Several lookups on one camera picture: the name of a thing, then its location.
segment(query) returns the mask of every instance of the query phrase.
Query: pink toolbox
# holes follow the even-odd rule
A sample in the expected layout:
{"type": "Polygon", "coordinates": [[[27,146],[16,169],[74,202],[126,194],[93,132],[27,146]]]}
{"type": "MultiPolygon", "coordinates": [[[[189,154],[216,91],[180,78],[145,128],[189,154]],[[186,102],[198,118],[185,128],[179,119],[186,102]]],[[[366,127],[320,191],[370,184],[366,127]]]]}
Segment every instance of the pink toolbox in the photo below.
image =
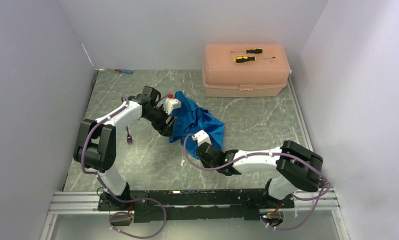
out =
{"type": "Polygon", "coordinates": [[[287,85],[290,65],[284,47],[275,44],[209,44],[202,77],[208,97],[271,97],[287,85]],[[245,53],[262,49],[262,53],[245,53]],[[275,57],[236,63],[235,58],[275,57]]]}

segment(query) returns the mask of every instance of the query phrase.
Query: blue fabric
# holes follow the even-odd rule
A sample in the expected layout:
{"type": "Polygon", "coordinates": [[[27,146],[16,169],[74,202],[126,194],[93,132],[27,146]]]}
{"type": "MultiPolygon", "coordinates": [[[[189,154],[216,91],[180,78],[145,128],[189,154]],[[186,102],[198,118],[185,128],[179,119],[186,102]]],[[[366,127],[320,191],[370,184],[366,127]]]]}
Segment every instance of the blue fabric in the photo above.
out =
{"type": "MultiPolygon", "coordinates": [[[[177,119],[173,125],[173,136],[169,138],[170,143],[180,140],[183,145],[188,134],[196,134],[204,130],[210,136],[211,144],[216,149],[222,150],[225,131],[223,122],[213,117],[207,109],[197,106],[194,101],[186,98],[181,91],[177,91],[174,98],[178,99],[182,105],[171,112],[177,119]]],[[[196,159],[198,159],[195,155],[197,147],[197,143],[192,138],[187,140],[186,150],[196,159]]]]}

